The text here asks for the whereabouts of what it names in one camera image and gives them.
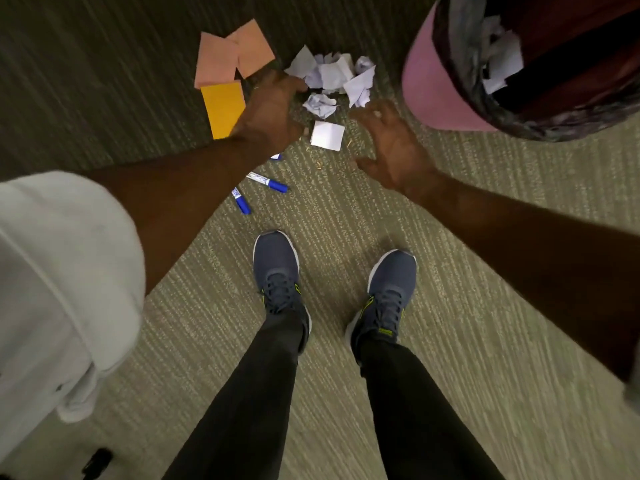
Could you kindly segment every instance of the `black pants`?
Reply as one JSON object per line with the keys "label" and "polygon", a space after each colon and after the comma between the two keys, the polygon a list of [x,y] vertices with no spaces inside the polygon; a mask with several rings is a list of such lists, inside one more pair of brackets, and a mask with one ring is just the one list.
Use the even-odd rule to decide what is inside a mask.
{"label": "black pants", "polygon": [[[164,480],[278,478],[302,333],[293,313],[267,318]],[[366,339],[360,352],[390,480],[503,480],[409,349]]]}

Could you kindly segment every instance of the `trash can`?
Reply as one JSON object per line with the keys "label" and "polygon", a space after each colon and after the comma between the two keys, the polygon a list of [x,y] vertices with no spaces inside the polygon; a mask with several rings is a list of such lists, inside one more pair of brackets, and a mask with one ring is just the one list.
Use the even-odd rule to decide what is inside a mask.
{"label": "trash can", "polygon": [[[640,0],[439,0],[407,56],[404,99],[432,128],[579,139],[640,109],[638,27]],[[521,65],[488,89],[505,33]]]}

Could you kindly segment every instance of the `floor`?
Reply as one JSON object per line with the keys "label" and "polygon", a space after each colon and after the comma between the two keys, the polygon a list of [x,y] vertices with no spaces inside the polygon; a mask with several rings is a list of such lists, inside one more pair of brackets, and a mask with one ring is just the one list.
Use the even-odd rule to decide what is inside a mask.
{"label": "floor", "polygon": [[[402,63],[434,1],[0,0],[0,177],[205,144],[207,117],[193,89],[199,31],[224,36],[256,17],[278,64],[304,43],[370,55],[374,96],[398,103],[453,176],[640,231],[640,118],[567,144],[437,132],[412,119],[399,92]],[[419,261],[401,341],[507,479],[640,477],[640,418],[622,403],[622,385],[427,213],[354,171],[349,160],[370,152],[370,140],[344,106],[330,121],[347,126],[343,151],[302,142],[260,169],[292,192],[244,182],[253,215],[231,200],[218,209],[148,297],[140,343],[107,381],[94,416],[74,426],[49,417],[0,470],[60,478],[106,445],[119,478],[160,478],[260,326],[251,249],[257,234],[281,228],[300,252],[314,318],[283,480],[385,478],[364,382],[340,337],[371,266],[391,246]]]}

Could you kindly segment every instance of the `blue marker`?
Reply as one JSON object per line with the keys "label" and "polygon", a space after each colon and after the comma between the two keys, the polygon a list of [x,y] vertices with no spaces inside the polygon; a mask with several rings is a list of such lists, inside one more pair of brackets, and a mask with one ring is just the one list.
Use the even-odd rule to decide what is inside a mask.
{"label": "blue marker", "polygon": [[247,204],[246,200],[242,196],[242,193],[240,193],[240,191],[237,188],[233,189],[233,191],[231,192],[231,195],[233,195],[234,199],[236,199],[236,204],[238,204],[238,207],[240,207],[240,210],[242,210],[243,214],[251,214],[251,209],[249,208],[249,204]]}
{"label": "blue marker", "polygon": [[286,193],[287,190],[289,190],[288,186],[286,186],[285,184],[281,184],[280,182],[276,182],[275,180],[263,177],[254,172],[250,172],[247,177],[261,183],[262,185],[267,185],[268,188],[277,190],[278,192]]}

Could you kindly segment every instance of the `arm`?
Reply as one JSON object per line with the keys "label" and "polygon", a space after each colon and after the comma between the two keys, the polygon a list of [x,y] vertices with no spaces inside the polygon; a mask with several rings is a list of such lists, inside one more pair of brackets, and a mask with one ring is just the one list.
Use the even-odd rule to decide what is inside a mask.
{"label": "arm", "polygon": [[352,117],[377,160],[358,166],[427,209],[620,379],[640,338],[640,237],[465,185],[439,172],[390,102]]}
{"label": "arm", "polygon": [[247,173],[297,140],[289,117],[301,79],[270,72],[254,91],[232,135],[180,155],[90,172],[136,224],[145,254],[147,293],[196,238]]}

